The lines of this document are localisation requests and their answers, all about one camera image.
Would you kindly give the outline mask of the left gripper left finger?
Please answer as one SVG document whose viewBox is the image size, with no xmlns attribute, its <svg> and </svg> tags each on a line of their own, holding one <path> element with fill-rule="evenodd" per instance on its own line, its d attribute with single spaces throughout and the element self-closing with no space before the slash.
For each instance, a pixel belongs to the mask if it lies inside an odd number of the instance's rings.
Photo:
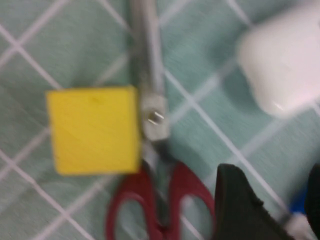
<svg viewBox="0 0 320 240">
<path fill-rule="evenodd" d="M 239 167 L 218 166 L 214 198 L 216 240 L 293 239 L 264 208 Z"/>
</svg>

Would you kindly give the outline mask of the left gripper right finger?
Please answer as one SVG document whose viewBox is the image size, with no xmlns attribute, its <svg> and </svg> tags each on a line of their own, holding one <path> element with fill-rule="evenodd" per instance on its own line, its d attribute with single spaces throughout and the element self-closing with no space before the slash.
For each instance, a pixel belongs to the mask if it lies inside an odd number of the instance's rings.
<svg viewBox="0 0 320 240">
<path fill-rule="evenodd" d="M 304 210 L 308 223 L 320 239 L 320 164 L 315 164 L 308 176 Z"/>
</svg>

